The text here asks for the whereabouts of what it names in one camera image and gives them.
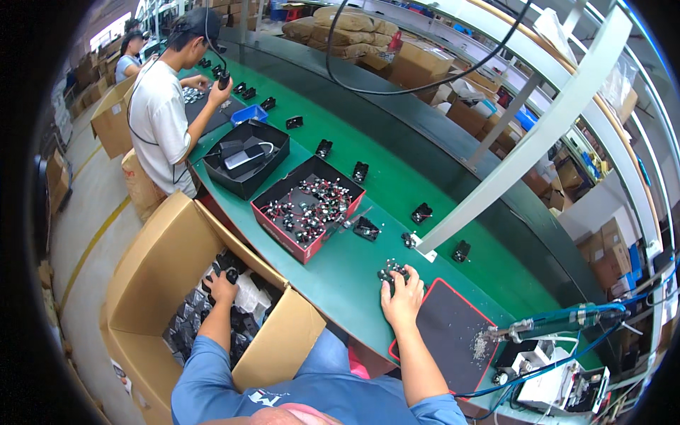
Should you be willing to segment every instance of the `woman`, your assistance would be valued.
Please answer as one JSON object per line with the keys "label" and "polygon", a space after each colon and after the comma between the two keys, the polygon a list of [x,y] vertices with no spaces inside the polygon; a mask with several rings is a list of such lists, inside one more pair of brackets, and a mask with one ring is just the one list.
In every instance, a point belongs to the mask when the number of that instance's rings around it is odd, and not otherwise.
{"label": "woman", "polygon": [[116,65],[116,84],[137,75],[139,70],[149,61],[158,57],[157,54],[151,55],[149,59],[142,65],[141,61],[135,57],[144,46],[144,39],[141,36],[141,31],[131,31],[123,37],[123,42],[120,45],[120,58]]}

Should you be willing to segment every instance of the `concrete floor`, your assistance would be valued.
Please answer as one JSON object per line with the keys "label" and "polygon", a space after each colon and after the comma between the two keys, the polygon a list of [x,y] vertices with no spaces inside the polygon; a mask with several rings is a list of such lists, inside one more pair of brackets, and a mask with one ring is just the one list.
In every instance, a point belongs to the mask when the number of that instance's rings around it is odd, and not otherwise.
{"label": "concrete floor", "polygon": [[[90,118],[98,104],[74,120],[66,152],[73,165],[73,195],[52,223],[50,264],[54,268],[54,299],[63,312],[64,338],[73,346],[73,361],[92,397],[102,401],[112,424],[144,424],[141,413],[114,374],[99,332],[99,311],[109,280],[142,226],[131,203],[90,247],[79,271],[77,268],[95,235],[128,195],[120,168],[122,156],[109,159],[99,139],[92,136]],[[71,290],[64,302],[71,280]]]}

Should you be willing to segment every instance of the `black box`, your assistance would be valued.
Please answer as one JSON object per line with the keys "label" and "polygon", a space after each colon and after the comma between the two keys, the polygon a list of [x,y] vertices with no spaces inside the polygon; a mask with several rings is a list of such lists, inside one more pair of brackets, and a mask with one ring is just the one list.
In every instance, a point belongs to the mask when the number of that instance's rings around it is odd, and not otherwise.
{"label": "black box", "polygon": [[[301,245],[290,237],[290,233],[284,229],[281,222],[274,223],[266,215],[264,215],[262,213],[262,208],[267,205],[269,201],[274,199],[290,199],[290,201],[295,205],[298,205],[301,201],[306,203],[316,202],[316,199],[313,196],[304,194],[296,188],[298,187],[300,181],[312,181],[317,177],[329,181],[338,180],[338,182],[344,188],[350,190],[349,194],[352,196],[352,203],[348,205],[347,210],[342,214],[341,217],[338,217],[334,222],[328,223],[326,225],[326,230],[321,234],[320,237],[311,242],[309,245]],[[288,193],[291,191],[291,189],[294,189],[294,192],[292,193],[292,197],[288,198]],[[313,155],[310,159],[298,165],[293,171],[288,173],[285,179],[281,179],[274,183],[272,187],[251,201],[250,205],[253,209],[253,214],[255,214],[255,219],[257,222],[260,223],[260,225],[284,248],[286,248],[298,261],[303,264],[307,264],[309,259],[314,254],[316,254],[316,252],[318,252],[318,250],[328,240],[328,238],[331,237],[333,233],[335,233],[338,227],[341,226],[348,217],[354,214],[357,207],[361,203],[361,199],[364,197],[364,193],[366,193],[364,188],[345,177],[344,174],[331,167],[326,161],[322,160],[316,155]]]}
{"label": "black box", "polygon": [[[267,160],[260,164],[254,170],[231,178],[226,173],[220,155],[220,143],[230,140],[241,140],[243,142],[249,141],[246,147],[259,141],[268,141],[274,145],[274,152],[270,154]],[[267,151],[269,146],[265,145],[263,148]],[[244,121],[235,129],[227,133],[220,139],[215,146],[206,154],[203,159],[205,170],[208,176],[220,186],[229,190],[239,198],[248,200],[260,187],[260,185],[269,177],[276,167],[290,153],[290,136],[283,131],[277,130],[271,125],[257,120]]]}

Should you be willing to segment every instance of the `red-edged mat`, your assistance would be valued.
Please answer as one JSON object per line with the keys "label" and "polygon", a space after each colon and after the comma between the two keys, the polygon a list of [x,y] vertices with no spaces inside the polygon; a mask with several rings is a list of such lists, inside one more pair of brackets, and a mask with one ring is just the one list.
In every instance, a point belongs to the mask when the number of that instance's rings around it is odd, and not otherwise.
{"label": "red-edged mat", "polygon": [[[484,358],[475,360],[475,336],[489,326],[496,326],[495,323],[440,278],[423,297],[415,323],[449,391],[452,394],[476,391],[498,344],[488,344]],[[390,345],[389,353],[399,360],[396,340]]]}

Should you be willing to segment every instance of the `green workbench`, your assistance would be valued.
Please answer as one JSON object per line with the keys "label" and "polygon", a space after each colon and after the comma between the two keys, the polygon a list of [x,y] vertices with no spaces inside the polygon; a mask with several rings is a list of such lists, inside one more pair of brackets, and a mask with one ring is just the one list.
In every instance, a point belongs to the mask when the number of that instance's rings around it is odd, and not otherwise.
{"label": "green workbench", "polygon": [[[206,58],[213,65],[220,63],[211,52]],[[245,81],[249,87],[257,88],[257,95],[245,102],[247,105],[259,104],[269,96],[277,99],[276,107],[269,110],[267,122],[291,136],[290,155],[251,199],[307,160],[321,139],[333,141],[328,162],[340,172],[349,175],[357,160],[370,164],[368,178],[363,184],[367,194],[357,211],[373,207],[366,217],[382,230],[377,241],[361,239],[351,231],[336,234],[303,266],[255,221],[249,201],[213,184],[207,176],[200,158],[231,130],[230,124],[202,137],[189,158],[220,209],[254,249],[305,298],[357,340],[391,360],[388,347],[394,334],[380,307],[380,282],[376,275],[388,258],[414,266],[426,284],[441,277],[499,326],[560,308],[513,252],[477,222],[471,222],[459,233],[461,239],[473,246],[470,262],[459,264],[450,258],[454,250],[452,241],[437,249],[438,257],[433,263],[415,250],[408,250],[401,234],[417,230],[418,234],[424,235],[446,212],[455,208],[456,202],[409,164],[336,115],[244,65],[230,61],[228,66],[235,84]],[[209,69],[198,70],[211,78]],[[180,78],[188,72],[181,72]],[[233,100],[241,101],[237,95]],[[295,115],[303,115],[305,126],[285,130],[286,119]],[[417,226],[410,215],[424,199],[441,213],[439,218],[435,216]],[[593,353],[584,356],[581,363],[587,369],[600,365]],[[480,388],[491,386],[492,374],[490,369]],[[473,401],[487,407],[493,397]]]}

